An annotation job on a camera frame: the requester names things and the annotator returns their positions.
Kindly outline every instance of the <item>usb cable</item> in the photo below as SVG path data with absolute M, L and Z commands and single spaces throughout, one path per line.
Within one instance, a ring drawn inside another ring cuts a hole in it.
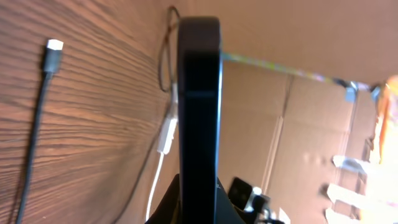
M 59 65 L 62 56 L 62 47 L 63 47 L 62 41 L 51 39 L 47 42 L 47 48 L 45 52 L 43 69 L 42 69 L 44 77 L 41 83 L 39 97 L 37 99 L 36 110 L 32 124 L 32 131 L 30 132 L 29 147 L 25 162 L 24 188 L 22 189 L 21 201 L 19 204 L 16 224 L 22 223 L 22 219 L 24 217 L 25 205 L 27 201 L 27 196 L 29 194 L 30 180 L 32 178 L 36 142 L 37 142 L 37 136 L 39 135 L 40 131 L 40 120 L 42 117 L 45 94 L 47 92 L 47 87 L 50 85 L 50 81 L 53 75 L 56 74 L 59 70 Z

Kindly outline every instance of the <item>cardboard wall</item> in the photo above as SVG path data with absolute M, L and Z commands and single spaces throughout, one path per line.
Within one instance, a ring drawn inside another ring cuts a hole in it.
M 233 177 L 242 178 L 261 187 L 271 197 L 271 208 L 282 208 L 292 223 L 324 223 L 324 209 L 334 205 L 322 187 L 359 187 L 358 176 L 336 169 L 331 158 L 362 159 L 374 127 L 369 93 L 349 103 L 341 86 L 230 62 L 224 63 L 223 81 L 218 177 L 224 187 L 229 189 Z M 178 163 L 176 135 L 152 211 L 179 172 Z M 353 212 L 345 204 L 334 209 Z
M 374 84 L 398 70 L 397 1 L 190 0 L 217 16 L 223 50 Z

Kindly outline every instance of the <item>black object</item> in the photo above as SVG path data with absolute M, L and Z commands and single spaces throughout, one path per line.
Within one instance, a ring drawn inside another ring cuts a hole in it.
M 265 224 L 285 224 L 285 223 L 282 222 L 282 221 L 279 221 L 279 220 L 271 220 L 271 219 L 268 219 L 268 220 L 259 220 L 258 223 L 265 223 Z
M 222 83 L 220 45 L 217 18 L 181 18 L 177 75 L 182 223 L 191 223 L 193 219 L 197 223 L 215 223 Z
M 34 113 L 34 120 L 32 123 L 32 131 L 30 132 L 29 147 L 27 151 L 25 161 L 25 175 L 24 175 L 24 187 L 21 193 L 21 201 L 19 203 L 18 214 L 16 218 L 16 224 L 22 223 L 24 217 L 25 205 L 27 196 L 29 194 L 30 180 L 33 172 L 33 162 L 35 157 L 37 136 L 40 131 L 40 120 L 42 117 L 42 110 L 45 101 L 45 94 L 47 87 L 50 85 L 51 78 L 54 73 L 59 70 L 61 55 L 62 55 L 63 42 L 59 40 L 49 40 L 47 43 L 46 52 L 44 55 L 44 61 L 42 64 L 43 80 L 41 87 L 39 88 L 39 96 L 36 102 L 36 110 Z
M 215 17 L 184 17 L 178 31 L 178 120 L 180 170 L 162 201 L 146 224 L 253 224 L 269 199 L 253 197 L 252 187 L 235 179 L 238 187 L 231 196 L 235 207 L 217 178 L 221 110 L 221 37 Z
M 172 15 L 175 14 L 177 18 L 176 23 L 172 24 Z M 167 31 L 164 35 L 162 45 L 159 50 L 159 61 L 157 64 L 157 75 L 159 79 L 159 88 L 164 93 L 168 93 L 171 91 L 171 84 L 174 82 L 174 72 L 172 70 L 172 62 L 171 62 L 171 51 L 170 51 L 170 33 L 178 27 L 178 23 L 180 21 L 180 13 L 178 12 L 175 6 L 170 6 L 167 9 Z M 167 57 L 167 71 L 169 73 L 169 85 L 168 87 L 164 87 L 164 72 L 163 72 L 163 57 L 166 53 Z
M 245 181 L 235 177 L 229 188 L 228 198 L 238 209 L 244 210 L 249 202 L 253 187 Z
M 217 183 L 216 223 L 245 224 L 228 200 L 228 196 L 220 180 L 217 180 Z M 205 210 L 205 207 L 206 206 L 203 206 L 197 211 L 197 214 L 191 217 L 191 220 L 186 223 L 200 223 L 197 222 L 197 220 L 199 220 L 198 217 L 201 216 L 201 211 Z M 180 209 L 180 174 L 177 174 L 169 185 L 159 206 L 146 224 L 186 224 L 182 222 Z

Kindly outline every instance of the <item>wooden desk surface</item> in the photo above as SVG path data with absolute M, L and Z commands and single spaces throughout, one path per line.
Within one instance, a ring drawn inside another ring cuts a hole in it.
M 44 106 L 24 223 L 119 215 L 164 113 L 156 64 L 172 3 L 0 2 L 0 223 L 16 215 L 48 38 L 64 41 L 64 55 Z

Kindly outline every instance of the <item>black device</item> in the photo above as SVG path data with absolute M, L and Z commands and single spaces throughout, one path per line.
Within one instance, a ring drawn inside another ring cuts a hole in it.
M 269 202 L 268 198 L 257 195 L 250 202 L 239 201 L 252 190 L 240 179 L 234 181 L 231 186 L 234 190 L 228 198 L 217 178 L 221 53 L 218 18 L 180 19 L 177 50 L 180 174 L 174 177 L 146 224 L 270 223 L 258 220 L 258 213 Z M 243 204 L 247 203 L 252 203 L 255 209 L 243 211 Z

